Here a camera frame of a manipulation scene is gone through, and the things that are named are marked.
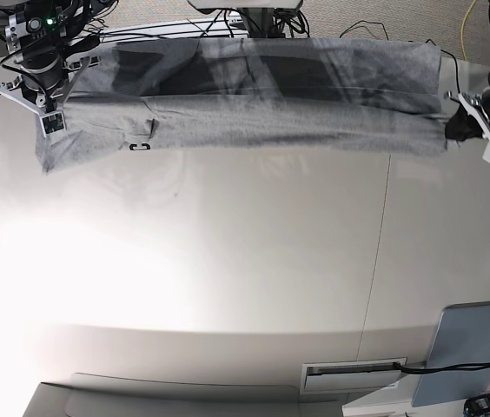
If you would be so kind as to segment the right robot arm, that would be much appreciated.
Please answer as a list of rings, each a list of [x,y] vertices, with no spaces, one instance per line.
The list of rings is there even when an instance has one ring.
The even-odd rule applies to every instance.
[[[99,46],[100,34],[80,37],[112,1],[26,1],[5,27],[8,55],[0,66],[17,77],[0,83],[0,96],[36,115],[44,136],[66,130],[63,108],[81,74],[100,58],[84,56]]]

